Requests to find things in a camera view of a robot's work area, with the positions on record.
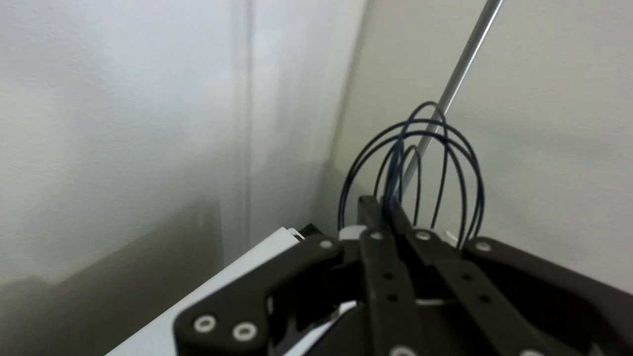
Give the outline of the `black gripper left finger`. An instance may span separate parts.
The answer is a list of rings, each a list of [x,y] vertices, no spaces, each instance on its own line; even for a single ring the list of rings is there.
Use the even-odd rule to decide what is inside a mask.
[[[363,196],[367,230],[337,241],[313,233],[187,307],[173,332],[179,356],[276,356],[327,320],[311,356],[390,356],[396,334],[394,204]]]

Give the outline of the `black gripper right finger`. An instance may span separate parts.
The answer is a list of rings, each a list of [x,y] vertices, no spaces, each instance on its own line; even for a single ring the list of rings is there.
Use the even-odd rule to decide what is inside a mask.
[[[436,275],[493,356],[633,356],[633,295],[493,237],[464,249],[388,214],[400,243]]]

